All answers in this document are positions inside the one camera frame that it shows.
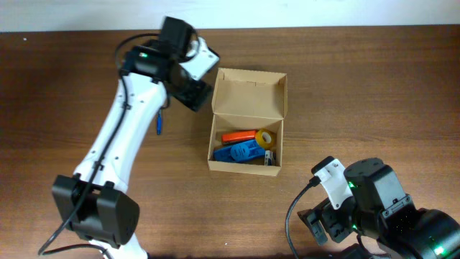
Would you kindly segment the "blue ballpoint pen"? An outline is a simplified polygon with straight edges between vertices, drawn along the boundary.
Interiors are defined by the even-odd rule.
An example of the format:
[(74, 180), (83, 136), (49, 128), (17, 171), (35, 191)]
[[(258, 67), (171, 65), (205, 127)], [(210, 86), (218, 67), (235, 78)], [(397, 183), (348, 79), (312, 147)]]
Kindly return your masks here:
[(156, 132), (157, 135), (162, 134), (162, 110), (160, 109), (157, 113), (156, 117)]

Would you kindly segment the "brown cardboard box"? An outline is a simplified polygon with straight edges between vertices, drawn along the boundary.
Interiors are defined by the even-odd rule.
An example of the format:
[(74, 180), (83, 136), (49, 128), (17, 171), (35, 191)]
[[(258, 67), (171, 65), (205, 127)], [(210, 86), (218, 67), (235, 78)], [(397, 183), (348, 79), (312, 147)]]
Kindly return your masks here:
[[(208, 148), (210, 171), (277, 176), (282, 169), (284, 120), (288, 113), (288, 75), (231, 68), (218, 70), (211, 102), (213, 121)], [(213, 153), (225, 133), (266, 129), (272, 133), (274, 163), (263, 158), (245, 163), (220, 162)]]

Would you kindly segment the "orange stapler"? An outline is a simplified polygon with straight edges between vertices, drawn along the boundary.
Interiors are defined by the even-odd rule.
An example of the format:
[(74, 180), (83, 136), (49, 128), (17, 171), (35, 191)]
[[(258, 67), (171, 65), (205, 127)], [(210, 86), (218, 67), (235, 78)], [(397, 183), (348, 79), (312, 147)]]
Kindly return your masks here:
[(256, 130), (225, 133), (221, 136), (221, 142), (223, 145), (229, 145), (237, 142), (253, 140), (256, 137), (256, 133)]

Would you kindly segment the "small white blue box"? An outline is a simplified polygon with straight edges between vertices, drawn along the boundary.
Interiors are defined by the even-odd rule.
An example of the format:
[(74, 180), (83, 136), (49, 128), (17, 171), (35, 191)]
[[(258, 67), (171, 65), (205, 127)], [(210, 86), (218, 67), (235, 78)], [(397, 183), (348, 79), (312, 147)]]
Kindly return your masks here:
[(276, 154), (271, 150), (266, 150), (264, 154), (264, 165), (272, 166), (276, 165)]

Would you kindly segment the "blue plastic case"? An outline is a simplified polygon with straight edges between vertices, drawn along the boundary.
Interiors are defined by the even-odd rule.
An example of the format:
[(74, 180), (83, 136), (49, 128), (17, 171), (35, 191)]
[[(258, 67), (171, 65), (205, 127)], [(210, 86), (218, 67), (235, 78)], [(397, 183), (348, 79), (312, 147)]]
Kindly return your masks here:
[(225, 163), (245, 163), (264, 156), (265, 149), (256, 140), (247, 140), (213, 152), (215, 161)]

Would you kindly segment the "yellow tape roll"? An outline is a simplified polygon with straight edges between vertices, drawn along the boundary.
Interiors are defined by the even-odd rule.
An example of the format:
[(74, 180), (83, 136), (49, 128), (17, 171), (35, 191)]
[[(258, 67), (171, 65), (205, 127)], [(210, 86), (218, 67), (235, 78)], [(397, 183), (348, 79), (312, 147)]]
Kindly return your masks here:
[(260, 129), (255, 134), (257, 144), (265, 150), (270, 150), (276, 146), (277, 135), (268, 129)]

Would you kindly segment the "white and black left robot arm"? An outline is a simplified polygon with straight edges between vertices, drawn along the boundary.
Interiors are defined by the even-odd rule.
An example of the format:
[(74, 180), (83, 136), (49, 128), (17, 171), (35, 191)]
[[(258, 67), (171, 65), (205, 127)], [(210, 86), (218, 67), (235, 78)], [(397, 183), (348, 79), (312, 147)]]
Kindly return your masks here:
[(104, 258), (147, 258), (135, 235), (139, 205), (127, 195), (132, 165), (151, 121), (177, 99), (198, 111), (213, 90), (219, 55), (187, 22), (164, 19), (117, 60), (119, 85), (91, 149), (71, 176), (58, 176), (52, 196), (61, 228), (81, 248)]

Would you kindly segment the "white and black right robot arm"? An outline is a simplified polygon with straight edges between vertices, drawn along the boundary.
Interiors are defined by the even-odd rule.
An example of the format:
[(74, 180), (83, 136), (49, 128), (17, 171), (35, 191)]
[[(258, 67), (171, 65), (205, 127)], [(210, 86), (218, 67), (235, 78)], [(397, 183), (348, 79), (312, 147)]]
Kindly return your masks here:
[(298, 212), (319, 245), (352, 232), (377, 241), (391, 258), (458, 258), (459, 223), (437, 209), (416, 208), (396, 172), (379, 158), (348, 167), (328, 156), (312, 169), (311, 186), (327, 198)]

